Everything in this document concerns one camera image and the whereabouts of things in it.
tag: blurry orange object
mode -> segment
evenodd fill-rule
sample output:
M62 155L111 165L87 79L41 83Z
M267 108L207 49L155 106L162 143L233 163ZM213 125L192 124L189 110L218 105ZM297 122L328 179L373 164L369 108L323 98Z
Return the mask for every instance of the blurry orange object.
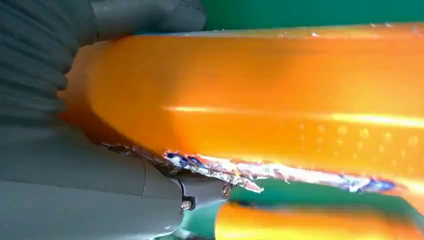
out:
M158 155L173 149L389 179L396 188L387 194L424 213L422 28L128 37L76 61L87 63L70 74L63 117L94 140L129 139Z
M405 219L370 209L264 210L226 204L215 223L216 240L421 240Z

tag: shiny orange surface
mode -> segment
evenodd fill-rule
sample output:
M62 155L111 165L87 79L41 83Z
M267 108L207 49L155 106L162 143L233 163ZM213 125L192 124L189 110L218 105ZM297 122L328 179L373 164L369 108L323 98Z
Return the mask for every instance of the shiny orange surface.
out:
M216 240L420 240L405 219L369 209L261 210L224 205L215 224Z
M84 94L100 123L157 154L390 179L423 212L423 59L419 37L136 36L103 46Z

